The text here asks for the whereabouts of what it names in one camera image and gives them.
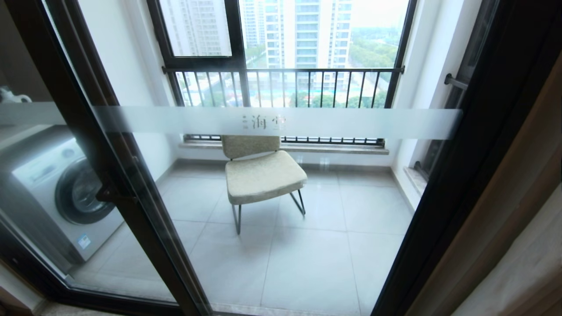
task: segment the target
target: frosted glass strip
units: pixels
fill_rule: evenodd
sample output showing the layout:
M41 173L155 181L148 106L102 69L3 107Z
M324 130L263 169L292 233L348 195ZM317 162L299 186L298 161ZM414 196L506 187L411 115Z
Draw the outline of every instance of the frosted glass strip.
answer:
M94 107L106 132L212 135L332 135L449 139L462 115L452 109L322 109L256 107ZM0 105L0 124L64 124L53 102Z

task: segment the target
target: chair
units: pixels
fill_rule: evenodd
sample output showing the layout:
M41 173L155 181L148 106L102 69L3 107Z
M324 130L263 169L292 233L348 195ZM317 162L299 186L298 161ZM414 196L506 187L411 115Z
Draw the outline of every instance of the chair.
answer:
M291 194L304 216L301 188L307 180L304 170L285 151L279 150L278 136L221 136L226 164L226 187L232 204L236 232L240 234L242 204L268 200ZM233 160L253 154L273 151L257 158ZM299 204L293 195L298 191ZM235 205L238 205L238 219Z

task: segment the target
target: sky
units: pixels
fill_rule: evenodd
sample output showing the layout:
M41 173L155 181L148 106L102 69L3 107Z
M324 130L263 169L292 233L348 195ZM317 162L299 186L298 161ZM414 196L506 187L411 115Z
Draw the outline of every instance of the sky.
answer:
M389 27L404 23L408 0L354 0L352 27Z

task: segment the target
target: front-loading washing machine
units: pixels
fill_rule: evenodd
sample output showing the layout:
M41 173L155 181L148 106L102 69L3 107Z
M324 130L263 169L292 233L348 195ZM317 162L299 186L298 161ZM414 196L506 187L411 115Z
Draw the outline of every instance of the front-loading washing machine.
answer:
M0 154L4 222L63 273L86 262L123 223L96 199L102 184L66 127L51 127Z

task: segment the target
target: metal railing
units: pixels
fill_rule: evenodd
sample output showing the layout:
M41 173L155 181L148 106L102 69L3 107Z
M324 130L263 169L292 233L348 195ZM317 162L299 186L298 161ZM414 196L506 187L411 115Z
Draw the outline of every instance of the metal railing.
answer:
M378 69L246 69L189 71L175 74L179 106L212 107L389 107L387 91L393 73L403 68ZM186 135L185 140L219 141L220 136ZM384 146L380 138L283 136L286 143Z

